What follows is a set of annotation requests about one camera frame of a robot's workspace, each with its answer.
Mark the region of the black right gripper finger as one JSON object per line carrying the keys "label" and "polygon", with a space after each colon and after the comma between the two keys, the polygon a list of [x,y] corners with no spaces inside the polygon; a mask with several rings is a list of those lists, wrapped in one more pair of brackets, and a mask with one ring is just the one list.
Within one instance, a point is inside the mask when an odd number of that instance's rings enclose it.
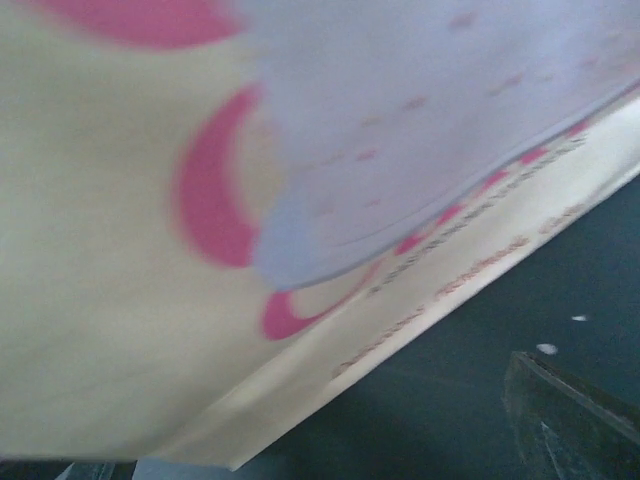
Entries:
{"label": "black right gripper finger", "polygon": [[639,407],[527,352],[511,354],[504,407],[528,479],[637,479]]}

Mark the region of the cream pink Cakes paper bag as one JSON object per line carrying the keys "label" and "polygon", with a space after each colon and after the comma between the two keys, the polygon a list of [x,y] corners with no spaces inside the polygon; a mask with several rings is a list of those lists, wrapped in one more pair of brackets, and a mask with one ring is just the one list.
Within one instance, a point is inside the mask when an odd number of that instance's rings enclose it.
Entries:
{"label": "cream pink Cakes paper bag", "polygon": [[635,1],[5,1],[1,456],[238,468],[638,172]]}

